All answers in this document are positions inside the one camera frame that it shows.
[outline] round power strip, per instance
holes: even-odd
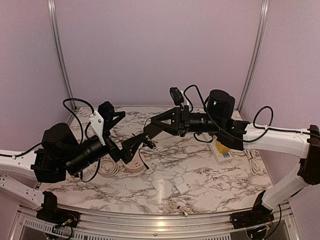
[[[140,153],[140,156],[143,161],[145,161],[145,157]],[[137,173],[142,171],[145,168],[145,165],[141,161],[139,157],[139,153],[136,152],[136,154],[133,156],[132,161],[128,164],[123,164],[124,169],[127,170],[130,173]]]

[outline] yellow plug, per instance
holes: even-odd
[[[222,145],[219,141],[215,141],[215,147],[220,154],[226,154],[230,151],[230,148]]]

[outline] grey vein marble pattern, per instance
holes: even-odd
[[[125,111],[126,117],[112,129],[112,139],[119,144],[119,141],[130,138],[132,133],[140,133],[148,118],[167,109],[116,108],[117,111]],[[86,107],[82,107],[77,114],[83,129],[89,114],[90,109]],[[233,113],[233,118],[241,119],[237,111]],[[76,120],[72,122],[71,129],[80,140],[81,132]],[[178,137],[163,132],[153,140],[157,149],[145,147],[141,150],[150,170],[130,173],[120,161],[119,172],[114,177],[98,174],[91,182],[83,183],[67,174],[66,181],[43,183],[40,189],[53,192],[58,202],[64,205],[108,212],[162,215],[181,214],[169,208],[171,196],[178,205],[190,206],[192,214],[214,213],[252,207],[257,194],[272,186],[259,153],[258,160],[264,171],[253,176],[248,159],[241,151],[232,150],[232,162],[218,165],[207,144],[196,141],[190,133]],[[84,171],[85,179],[94,174],[96,166],[95,163]],[[176,183],[183,182],[189,186],[189,192],[175,194]]]

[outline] coiled white cord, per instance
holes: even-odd
[[[251,149],[245,149],[244,150],[245,155],[247,156],[250,164],[250,172],[253,176],[256,176],[258,174],[262,174],[264,171],[263,167],[257,160],[256,152]]]
[[[99,174],[105,178],[111,178],[115,176],[119,172],[119,165],[118,163],[114,162],[111,159],[101,160]]]
[[[181,206],[177,204],[172,198],[174,193],[171,194],[170,203],[167,205],[167,210],[173,212],[182,212],[186,217],[192,213],[192,207],[190,206]]]

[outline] white wall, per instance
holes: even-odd
[[[172,105],[170,87],[239,99],[260,0],[58,0],[74,96],[98,105]],[[200,101],[190,91],[195,103]]]
[[[271,1],[263,47],[247,101],[241,115],[253,120],[265,105],[273,107],[274,126],[308,128],[320,125],[320,2],[317,0]],[[269,115],[261,122],[267,124]],[[263,152],[274,182],[299,159]],[[310,186],[290,204],[302,240],[320,236],[320,185]]]
[[[47,1],[0,2],[0,84],[0,149],[26,150],[67,120]],[[17,209],[0,195],[0,240],[8,239]]]

